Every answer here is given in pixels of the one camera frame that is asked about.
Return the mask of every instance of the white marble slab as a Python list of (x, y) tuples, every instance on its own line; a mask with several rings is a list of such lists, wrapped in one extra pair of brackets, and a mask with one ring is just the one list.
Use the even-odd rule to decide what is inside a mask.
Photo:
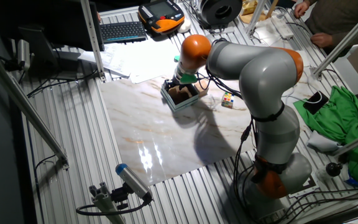
[[(150, 185), (233, 156), (250, 122), (245, 103), (235, 98), (233, 109), (222, 107), (224, 92), (212, 83), (208, 95), (173, 114), (160, 93), (169, 78), (101, 85), (122, 161)], [(303, 77), (293, 96), (312, 95), (305, 81)], [(225, 83), (239, 89), (238, 81)], [(242, 150), (253, 148), (249, 137)]]

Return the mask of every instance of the black keyboard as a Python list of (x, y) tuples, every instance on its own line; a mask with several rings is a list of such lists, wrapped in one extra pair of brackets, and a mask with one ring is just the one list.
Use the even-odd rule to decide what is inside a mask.
[(141, 22), (104, 24), (100, 28), (105, 44), (146, 40), (146, 32)]

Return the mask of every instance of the white cable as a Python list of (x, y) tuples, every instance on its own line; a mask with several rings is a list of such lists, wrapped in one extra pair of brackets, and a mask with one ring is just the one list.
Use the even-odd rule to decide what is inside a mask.
[(305, 71), (303, 71), (303, 73), (306, 75), (306, 77), (307, 77), (307, 79), (308, 79), (308, 86), (309, 86), (310, 91), (313, 92), (312, 88), (314, 88), (314, 90), (316, 90), (316, 91), (318, 92), (318, 94), (320, 95), (320, 100), (318, 100), (317, 102), (309, 102), (309, 101), (306, 101), (306, 100), (304, 100), (304, 99), (301, 99), (301, 98), (297, 98), (297, 97), (295, 97), (295, 96), (292, 96), (292, 94), (295, 92), (295, 88), (292, 87), (292, 88), (293, 88), (293, 91), (292, 91), (290, 94), (285, 95), (285, 96), (282, 96), (282, 97), (285, 97), (285, 104), (287, 104), (288, 97), (291, 97), (291, 98), (300, 100), (300, 101), (305, 102), (305, 103), (311, 103), (311, 104), (319, 103), (321, 100), (323, 100), (323, 96), (322, 96), (321, 92), (318, 91), (317, 88), (315, 88), (313, 85), (311, 85), (311, 84), (309, 83), (309, 76), (308, 76), (308, 74), (306, 74)]

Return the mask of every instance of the white paper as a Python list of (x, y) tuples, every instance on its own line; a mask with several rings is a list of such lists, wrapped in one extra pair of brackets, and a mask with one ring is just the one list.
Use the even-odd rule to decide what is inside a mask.
[[(131, 73), (126, 62), (129, 60), (125, 45), (105, 44), (104, 52), (100, 52), (103, 67), (111, 70), (113, 75), (118, 77), (128, 77)], [(83, 52), (79, 57), (81, 60), (96, 63), (93, 52)]]
[[(132, 83), (141, 83), (162, 75), (172, 76), (179, 51), (170, 39), (149, 39), (131, 44), (105, 44), (101, 52), (103, 67), (110, 69), (113, 78), (129, 77)], [(93, 52), (83, 52), (79, 59), (94, 62)]]
[(179, 51), (169, 39), (156, 42), (152, 39), (126, 45), (131, 53), (127, 62), (131, 67), (132, 83), (141, 83), (162, 75), (172, 76), (177, 63), (174, 62)]

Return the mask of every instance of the monitor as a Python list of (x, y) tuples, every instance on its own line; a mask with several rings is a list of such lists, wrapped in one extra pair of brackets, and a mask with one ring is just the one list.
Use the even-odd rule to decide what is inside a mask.
[[(100, 51), (104, 50), (96, 5), (89, 2)], [(30, 44), (29, 76), (75, 79), (78, 53), (53, 51), (68, 45), (92, 51), (80, 0), (0, 0), (0, 35)]]

